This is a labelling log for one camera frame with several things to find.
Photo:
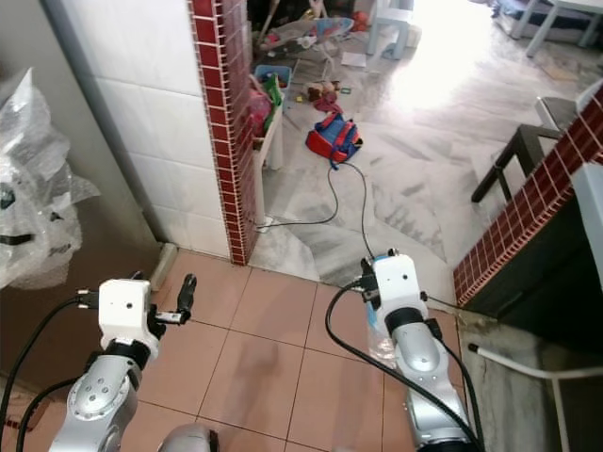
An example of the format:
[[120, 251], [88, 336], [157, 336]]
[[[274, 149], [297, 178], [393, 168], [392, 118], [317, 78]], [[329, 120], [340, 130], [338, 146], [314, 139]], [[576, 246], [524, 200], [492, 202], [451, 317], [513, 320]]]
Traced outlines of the red tiled kitchen counter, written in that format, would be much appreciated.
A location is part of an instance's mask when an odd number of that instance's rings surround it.
[[603, 358], [603, 81], [453, 280], [471, 313]]

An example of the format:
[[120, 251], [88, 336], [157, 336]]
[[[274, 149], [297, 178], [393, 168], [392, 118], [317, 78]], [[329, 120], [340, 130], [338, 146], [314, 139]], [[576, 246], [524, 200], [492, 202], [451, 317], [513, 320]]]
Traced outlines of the white plastic stool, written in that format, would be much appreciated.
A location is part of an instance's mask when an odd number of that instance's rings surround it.
[[[413, 16], [414, 10], [406, 8], [403, 0], [373, 0], [369, 10], [367, 55], [401, 60], [410, 42]], [[396, 37], [392, 41], [384, 42], [383, 36], [387, 27], [396, 31]]]

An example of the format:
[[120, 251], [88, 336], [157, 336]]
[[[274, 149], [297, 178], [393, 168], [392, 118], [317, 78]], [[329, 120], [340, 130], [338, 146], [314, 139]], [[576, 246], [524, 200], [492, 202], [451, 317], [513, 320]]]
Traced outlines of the baby bouncer seat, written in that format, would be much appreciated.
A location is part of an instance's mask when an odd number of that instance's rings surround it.
[[284, 55], [297, 49], [309, 49], [335, 36], [349, 34], [355, 25], [353, 19], [346, 17], [298, 19], [272, 27], [266, 36], [260, 39], [258, 49], [266, 52], [269, 57]]

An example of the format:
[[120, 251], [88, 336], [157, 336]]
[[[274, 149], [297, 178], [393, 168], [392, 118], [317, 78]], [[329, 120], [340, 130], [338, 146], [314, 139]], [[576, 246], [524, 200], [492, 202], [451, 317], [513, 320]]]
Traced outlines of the small brown toy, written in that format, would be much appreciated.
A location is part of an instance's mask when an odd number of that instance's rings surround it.
[[305, 86], [307, 102], [314, 103], [319, 100], [336, 102], [340, 95], [349, 95], [350, 88], [343, 86], [340, 81], [320, 81], [307, 83]]

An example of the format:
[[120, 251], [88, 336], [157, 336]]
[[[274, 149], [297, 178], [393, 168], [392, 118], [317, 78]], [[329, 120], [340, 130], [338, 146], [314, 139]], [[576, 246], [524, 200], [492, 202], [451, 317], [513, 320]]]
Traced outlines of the dark wooden table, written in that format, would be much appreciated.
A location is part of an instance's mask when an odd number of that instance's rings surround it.
[[488, 190], [494, 185], [500, 186], [504, 199], [509, 202], [513, 195], [510, 192], [507, 177], [504, 175], [505, 168], [516, 160], [524, 175], [530, 176], [537, 165], [546, 158], [546, 148], [542, 145], [543, 139], [560, 138], [579, 114], [576, 103], [568, 99], [555, 98], [555, 96], [539, 96], [535, 109], [537, 109], [542, 124], [521, 123], [517, 125], [515, 133], [500, 151], [495, 163], [491, 165], [486, 176], [471, 193], [471, 202], [482, 202]]

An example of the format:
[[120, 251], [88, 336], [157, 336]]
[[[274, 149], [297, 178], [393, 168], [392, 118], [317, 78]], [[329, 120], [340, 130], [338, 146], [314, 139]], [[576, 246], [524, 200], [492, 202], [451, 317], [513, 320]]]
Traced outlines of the green toy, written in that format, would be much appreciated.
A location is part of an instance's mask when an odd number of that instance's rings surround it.
[[264, 74], [264, 76], [260, 78], [260, 87], [262, 87], [267, 98], [271, 101], [272, 107], [277, 108], [283, 104], [284, 95], [280, 86], [280, 78], [277, 77], [277, 74]]

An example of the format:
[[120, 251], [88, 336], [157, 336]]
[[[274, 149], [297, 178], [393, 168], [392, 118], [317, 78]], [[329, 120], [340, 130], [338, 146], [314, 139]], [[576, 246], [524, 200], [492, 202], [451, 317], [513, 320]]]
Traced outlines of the white pipe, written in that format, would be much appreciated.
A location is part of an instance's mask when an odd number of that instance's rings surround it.
[[470, 352], [477, 353], [482, 358], [490, 359], [490, 361], [515, 370], [516, 373], [521, 373], [531, 378], [561, 380], [561, 379], [587, 379], [587, 378], [603, 378], [603, 367], [581, 367], [581, 369], [572, 370], [544, 370], [538, 367], [526, 366], [517, 361], [513, 361], [501, 354], [495, 353], [493, 350], [482, 348], [477, 344], [470, 343], [466, 345]]

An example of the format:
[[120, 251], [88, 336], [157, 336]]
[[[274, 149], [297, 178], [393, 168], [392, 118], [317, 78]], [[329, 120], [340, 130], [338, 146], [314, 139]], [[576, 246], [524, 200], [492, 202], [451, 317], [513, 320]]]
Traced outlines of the clear blue-capped water bottle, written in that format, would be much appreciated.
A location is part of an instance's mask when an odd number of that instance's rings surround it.
[[[363, 260], [370, 260], [373, 265], [378, 255], [371, 255]], [[379, 307], [366, 306], [367, 313], [367, 354], [375, 361], [396, 369], [395, 341], [388, 335], [383, 320], [378, 316]]]

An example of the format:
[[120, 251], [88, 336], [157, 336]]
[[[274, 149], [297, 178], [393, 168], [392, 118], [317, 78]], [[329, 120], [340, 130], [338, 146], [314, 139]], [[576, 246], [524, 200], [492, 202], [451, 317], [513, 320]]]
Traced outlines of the red and blue backpack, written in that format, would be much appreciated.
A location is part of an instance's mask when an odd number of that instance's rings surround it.
[[363, 139], [354, 121], [345, 120], [339, 112], [329, 112], [306, 135], [307, 150], [323, 156], [335, 168], [361, 151]]

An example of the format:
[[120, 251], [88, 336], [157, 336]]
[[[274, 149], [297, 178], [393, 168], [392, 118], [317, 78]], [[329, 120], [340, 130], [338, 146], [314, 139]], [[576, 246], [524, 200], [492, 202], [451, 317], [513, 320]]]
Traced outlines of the grey robot leg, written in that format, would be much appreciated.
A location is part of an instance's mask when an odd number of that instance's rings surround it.
[[216, 431], [203, 425], [182, 425], [169, 431], [156, 452], [217, 452]]

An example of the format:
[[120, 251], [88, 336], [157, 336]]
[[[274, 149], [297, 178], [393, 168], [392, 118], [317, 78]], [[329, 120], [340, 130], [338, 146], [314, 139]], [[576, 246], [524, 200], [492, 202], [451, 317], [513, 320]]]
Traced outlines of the pink toy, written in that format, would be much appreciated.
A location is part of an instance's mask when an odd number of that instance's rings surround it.
[[253, 79], [251, 82], [249, 113], [254, 137], [262, 138], [266, 136], [266, 121], [271, 116], [272, 109], [274, 109], [274, 103], [271, 101], [270, 96]]

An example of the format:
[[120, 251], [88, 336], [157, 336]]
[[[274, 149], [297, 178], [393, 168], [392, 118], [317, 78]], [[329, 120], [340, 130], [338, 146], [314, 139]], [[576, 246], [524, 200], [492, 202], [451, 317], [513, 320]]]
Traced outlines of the grey folding table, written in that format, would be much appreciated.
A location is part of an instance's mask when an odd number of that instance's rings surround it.
[[591, 48], [603, 42], [603, 0], [488, 0], [492, 18], [510, 39], [534, 40], [534, 55], [544, 43], [574, 43]]

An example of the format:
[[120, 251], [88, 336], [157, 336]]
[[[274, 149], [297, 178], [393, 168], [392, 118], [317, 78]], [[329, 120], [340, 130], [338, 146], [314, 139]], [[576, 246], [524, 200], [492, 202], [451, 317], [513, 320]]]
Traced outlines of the grey fridge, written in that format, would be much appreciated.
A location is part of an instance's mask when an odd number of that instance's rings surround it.
[[160, 245], [79, 87], [42, 0], [13, 0], [3, 6], [0, 51], [4, 76], [33, 70], [52, 124], [72, 143], [66, 162], [100, 192], [76, 206], [83, 244], [73, 255], [64, 283], [39, 290], [1, 290], [1, 367], [9, 371], [52, 307], [76, 290], [98, 287], [111, 277], [151, 272]]

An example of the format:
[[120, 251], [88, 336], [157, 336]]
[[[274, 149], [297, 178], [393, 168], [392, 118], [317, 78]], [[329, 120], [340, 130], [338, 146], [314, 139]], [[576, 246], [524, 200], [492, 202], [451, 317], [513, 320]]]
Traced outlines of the blue plastic basket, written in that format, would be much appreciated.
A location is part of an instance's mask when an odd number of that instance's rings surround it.
[[283, 91], [288, 90], [292, 76], [292, 66], [257, 65], [253, 70], [255, 81], [259, 82], [264, 88], [267, 88], [269, 82], [274, 79], [276, 86]]

